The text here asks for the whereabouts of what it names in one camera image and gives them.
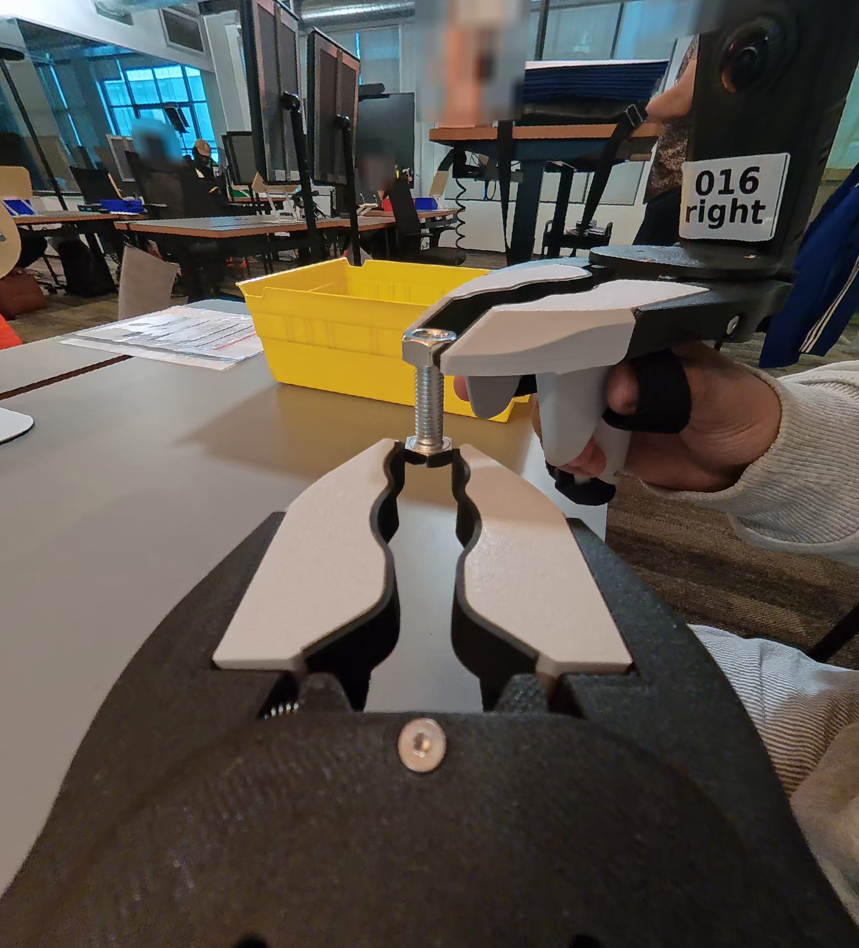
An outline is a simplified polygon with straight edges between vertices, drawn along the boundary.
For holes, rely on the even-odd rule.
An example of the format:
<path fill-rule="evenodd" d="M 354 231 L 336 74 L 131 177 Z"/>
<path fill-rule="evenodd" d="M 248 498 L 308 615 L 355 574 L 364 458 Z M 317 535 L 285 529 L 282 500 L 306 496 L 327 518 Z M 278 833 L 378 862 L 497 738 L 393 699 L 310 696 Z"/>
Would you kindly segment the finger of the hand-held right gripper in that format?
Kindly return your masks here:
<path fill-rule="evenodd" d="M 500 377 L 613 366 L 626 357 L 636 309 L 705 291 L 695 284 L 616 279 L 542 301 L 502 304 L 443 352 L 440 369 L 450 376 Z"/>
<path fill-rule="evenodd" d="M 451 330 L 462 335 L 490 309 L 518 302 L 542 301 L 554 295 L 578 293 L 593 288 L 593 278 L 583 267 L 561 263 L 521 265 L 496 270 L 448 292 L 412 323 L 417 327 Z M 537 377 L 544 374 L 500 377 L 464 376 L 471 389 L 469 403 L 479 418 L 490 419 L 516 398 L 538 390 Z"/>

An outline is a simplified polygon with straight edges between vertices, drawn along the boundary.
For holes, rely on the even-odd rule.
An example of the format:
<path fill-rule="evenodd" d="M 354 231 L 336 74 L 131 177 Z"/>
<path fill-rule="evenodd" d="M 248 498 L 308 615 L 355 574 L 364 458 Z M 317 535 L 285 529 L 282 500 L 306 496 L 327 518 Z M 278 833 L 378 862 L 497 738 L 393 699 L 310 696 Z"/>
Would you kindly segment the black office chair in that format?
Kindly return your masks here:
<path fill-rule="evenodd" d="M 423 249 L 428 236 L 419 218 L 411 189 L 404 176 L 398 176 L 388 188 L 387 196 L 394 217 L 395 251 L 393 258 L 404 263 L 459 267 L 466 262 L 466 252 L 456 247 L 429 246 Z"/>

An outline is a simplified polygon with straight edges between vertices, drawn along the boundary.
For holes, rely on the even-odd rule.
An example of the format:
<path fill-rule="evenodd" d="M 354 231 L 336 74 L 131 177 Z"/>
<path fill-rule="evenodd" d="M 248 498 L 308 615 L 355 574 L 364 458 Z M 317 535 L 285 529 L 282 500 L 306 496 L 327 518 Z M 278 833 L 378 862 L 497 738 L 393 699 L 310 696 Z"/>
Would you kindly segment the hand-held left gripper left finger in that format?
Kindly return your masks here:
<path fill-rule="evenodd" d="M 395 590 L 402 444 L 386 438 L 311 483 L 283 518 L 213 653 L 222 670 L 308 670 Z"/>

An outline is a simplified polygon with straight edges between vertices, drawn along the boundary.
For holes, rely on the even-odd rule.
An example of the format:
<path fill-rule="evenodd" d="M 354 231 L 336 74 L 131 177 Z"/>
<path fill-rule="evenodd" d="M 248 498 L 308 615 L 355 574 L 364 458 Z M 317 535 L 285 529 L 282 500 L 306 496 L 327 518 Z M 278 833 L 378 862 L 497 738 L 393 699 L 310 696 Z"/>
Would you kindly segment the person's right forearm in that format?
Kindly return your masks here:
<path fill-rule="evenodd" d="M 734 485 L 649 490 L 720 511 L 756 549 L 859 569 L 859 360 L 763 380 L 779 397 L 779 434 Z"/>

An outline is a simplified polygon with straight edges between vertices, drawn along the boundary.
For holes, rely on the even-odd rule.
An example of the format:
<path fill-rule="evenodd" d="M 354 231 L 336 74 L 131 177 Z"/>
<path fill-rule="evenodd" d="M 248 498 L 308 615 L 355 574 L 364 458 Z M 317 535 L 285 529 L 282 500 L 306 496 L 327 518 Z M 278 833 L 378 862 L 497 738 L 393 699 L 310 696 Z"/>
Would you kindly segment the steel bolt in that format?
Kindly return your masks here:
<path fill-rule="evenodd" d="M 451 464 L 452 443 L 444 433 L 445 380 L 435 365 L 417 367 L 414 382 L 414 433 L 405 443 L 407 462 L 427 468 Z"/>

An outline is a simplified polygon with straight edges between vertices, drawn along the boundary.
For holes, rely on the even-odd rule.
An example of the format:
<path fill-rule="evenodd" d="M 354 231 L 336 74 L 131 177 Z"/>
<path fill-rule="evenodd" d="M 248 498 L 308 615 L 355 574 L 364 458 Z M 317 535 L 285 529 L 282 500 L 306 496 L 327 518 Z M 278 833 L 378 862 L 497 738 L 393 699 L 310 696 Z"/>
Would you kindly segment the steel hex nut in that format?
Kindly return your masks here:
<path fill-rule="evenodd" d="M 402 360 L 416 369 L 438 369 L 443 352 L 457 339 L 458 334 L 451 330 L 411 328 L 402 337 Z"/>

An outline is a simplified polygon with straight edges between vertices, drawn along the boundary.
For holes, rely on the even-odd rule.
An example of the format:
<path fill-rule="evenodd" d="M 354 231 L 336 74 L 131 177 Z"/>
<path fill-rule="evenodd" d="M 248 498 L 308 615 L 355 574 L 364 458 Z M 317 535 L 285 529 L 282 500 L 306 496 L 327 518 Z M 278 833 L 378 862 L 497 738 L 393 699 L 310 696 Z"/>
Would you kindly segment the yellow plastic bin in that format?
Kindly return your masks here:
<path fill-rule="evenodd" d="M 275 380 L 413 408 L 402 336 L 450 291 L 487 274 L 340 257 L 238 283 Z"/>

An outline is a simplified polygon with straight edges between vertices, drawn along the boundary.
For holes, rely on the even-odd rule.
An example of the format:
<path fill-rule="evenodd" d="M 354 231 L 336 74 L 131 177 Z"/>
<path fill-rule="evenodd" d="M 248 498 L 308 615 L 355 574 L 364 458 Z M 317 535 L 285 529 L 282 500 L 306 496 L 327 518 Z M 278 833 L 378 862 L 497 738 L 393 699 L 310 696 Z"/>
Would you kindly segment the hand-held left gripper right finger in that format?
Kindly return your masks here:
<path fill-rule="evenodd" d="M 632 659 L 562 511 L 476 447 L 459 460 L 478 520 L 462 560 L 471 616 L 536 674 L 624 674 Z"/>

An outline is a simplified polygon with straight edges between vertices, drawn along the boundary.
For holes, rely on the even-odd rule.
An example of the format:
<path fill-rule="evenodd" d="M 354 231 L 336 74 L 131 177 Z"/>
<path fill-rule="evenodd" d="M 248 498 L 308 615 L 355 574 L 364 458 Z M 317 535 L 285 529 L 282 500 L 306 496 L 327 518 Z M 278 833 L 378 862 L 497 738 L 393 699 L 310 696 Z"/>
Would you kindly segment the monitor on pole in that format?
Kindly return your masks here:
<path fill-rule="evenodd" d="M 305 142 L 301 115 L 299 18 L 282 2 L 239 4 L 256 172 L 270 185 L 299 184 Z"/>
<path fill-rule="evenodd" d="M 308 143 L 313 179 L 329 184 L 350 224 L 351 261 L 362 263 L 357 220 L 354 136 L 360 59 L 319 29 L 306 43 Z"/>

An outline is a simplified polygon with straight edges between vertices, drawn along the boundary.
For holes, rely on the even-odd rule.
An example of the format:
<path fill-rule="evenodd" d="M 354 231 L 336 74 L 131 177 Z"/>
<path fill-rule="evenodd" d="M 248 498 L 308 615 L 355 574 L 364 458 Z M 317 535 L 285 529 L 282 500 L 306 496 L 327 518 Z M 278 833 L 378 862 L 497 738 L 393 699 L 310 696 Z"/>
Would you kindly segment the person's striped shirt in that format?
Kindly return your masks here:
<path fill-rule="evenodd" d="M 692 631 L 730 682 L 790 796 L 846 727 L 859 721 L 859 670 L 713 627 Z"/>

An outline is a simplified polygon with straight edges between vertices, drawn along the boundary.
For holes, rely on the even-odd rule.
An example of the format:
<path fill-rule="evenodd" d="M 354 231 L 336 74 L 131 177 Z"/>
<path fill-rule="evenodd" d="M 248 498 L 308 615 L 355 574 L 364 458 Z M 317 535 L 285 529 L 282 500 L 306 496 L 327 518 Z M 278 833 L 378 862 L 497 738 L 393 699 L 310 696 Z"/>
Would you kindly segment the laminated paper sheet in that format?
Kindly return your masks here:
<path fill-rule="evenodd" d="M 175 306 L 88 327 L 60 338 L 81 349 L 226 370 L 260 355 L 263 345 L 246 312 Z"/>

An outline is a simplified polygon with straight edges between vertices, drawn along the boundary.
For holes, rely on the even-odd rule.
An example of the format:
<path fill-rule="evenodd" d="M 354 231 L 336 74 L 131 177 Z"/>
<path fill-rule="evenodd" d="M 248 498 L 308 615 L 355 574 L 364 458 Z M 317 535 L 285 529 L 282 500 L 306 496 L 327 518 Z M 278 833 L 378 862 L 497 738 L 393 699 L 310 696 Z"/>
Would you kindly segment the brown bag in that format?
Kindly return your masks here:
<path fill-rule="evenodd" d="M 14 268 L 0 278 L 0 315 L 4 319 L 12 321 L 47 307 L 47 296 L 32 273 Z"/>

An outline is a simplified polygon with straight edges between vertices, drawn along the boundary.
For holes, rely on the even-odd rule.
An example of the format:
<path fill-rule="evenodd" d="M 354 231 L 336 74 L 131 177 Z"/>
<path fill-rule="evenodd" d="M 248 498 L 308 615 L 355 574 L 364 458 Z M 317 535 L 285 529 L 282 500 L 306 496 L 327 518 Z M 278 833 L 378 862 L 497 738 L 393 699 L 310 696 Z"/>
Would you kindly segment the blue jacket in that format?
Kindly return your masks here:
<path fill-rule="evenodd" d="M 760 369 L 824 356 L 859 305 L 859 163 L 809 224 L 794 260 L 791 294 L 766 327 Z"/>

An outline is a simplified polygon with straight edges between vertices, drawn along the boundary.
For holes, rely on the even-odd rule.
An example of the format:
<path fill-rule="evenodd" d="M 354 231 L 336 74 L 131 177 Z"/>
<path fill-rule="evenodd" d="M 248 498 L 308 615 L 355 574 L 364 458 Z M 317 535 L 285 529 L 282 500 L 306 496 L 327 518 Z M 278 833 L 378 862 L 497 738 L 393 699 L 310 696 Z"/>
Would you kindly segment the grey board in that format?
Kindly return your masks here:
<path fill-rule="evenodd" d="M 171 307 L 179 273 L 177 264 L 125 245 L 117 295 L 117 320 L 145 316 Z"/>

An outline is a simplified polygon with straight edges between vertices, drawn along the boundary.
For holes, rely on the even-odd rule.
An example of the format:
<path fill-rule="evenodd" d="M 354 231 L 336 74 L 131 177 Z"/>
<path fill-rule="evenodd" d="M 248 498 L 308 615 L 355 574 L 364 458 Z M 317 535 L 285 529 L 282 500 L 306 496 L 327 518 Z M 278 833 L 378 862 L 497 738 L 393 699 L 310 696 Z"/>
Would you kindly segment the person's right hand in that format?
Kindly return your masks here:
<path fill-rule="evenodd" d="M 776 441 L 779 396 L 766 376 L 703 342 L 673 351 L 691 392 L 689 423 L 680 433 L 633 433 L 623 473 L 669 491 L 720 492 Z"/>

